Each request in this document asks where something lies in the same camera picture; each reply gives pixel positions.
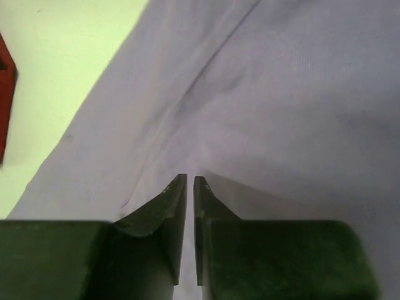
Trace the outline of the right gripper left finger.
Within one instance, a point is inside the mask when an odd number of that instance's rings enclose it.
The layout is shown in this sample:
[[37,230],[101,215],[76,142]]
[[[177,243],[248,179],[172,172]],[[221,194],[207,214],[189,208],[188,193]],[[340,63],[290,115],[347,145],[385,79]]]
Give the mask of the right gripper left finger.
[[2,299],[171,299],[187,177],[116,222],[2,221]]

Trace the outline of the red t shirt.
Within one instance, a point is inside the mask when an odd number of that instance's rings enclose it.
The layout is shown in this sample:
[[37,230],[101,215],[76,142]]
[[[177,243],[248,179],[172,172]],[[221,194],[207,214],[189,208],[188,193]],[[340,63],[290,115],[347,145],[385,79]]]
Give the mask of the red t shirt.
[[1,36],[1,163],[3,163],[6,150],[16,80],[17,69],[15,62]]

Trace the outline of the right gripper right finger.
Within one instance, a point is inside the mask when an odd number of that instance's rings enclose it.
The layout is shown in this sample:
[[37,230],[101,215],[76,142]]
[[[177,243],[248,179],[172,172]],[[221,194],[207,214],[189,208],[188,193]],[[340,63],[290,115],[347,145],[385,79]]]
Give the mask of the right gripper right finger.
[[204,299],[378,299],[361,240],[344,222],[241,219],[194,179],[197,284]]

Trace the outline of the lavender garment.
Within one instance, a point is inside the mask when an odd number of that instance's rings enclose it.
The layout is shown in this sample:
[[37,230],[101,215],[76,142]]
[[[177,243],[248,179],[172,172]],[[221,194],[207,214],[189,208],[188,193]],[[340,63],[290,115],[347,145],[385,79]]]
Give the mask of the lavender garment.
[[399,2],[150,1],[10,219],[115,221],[177,174],[338,219],[399,298]]

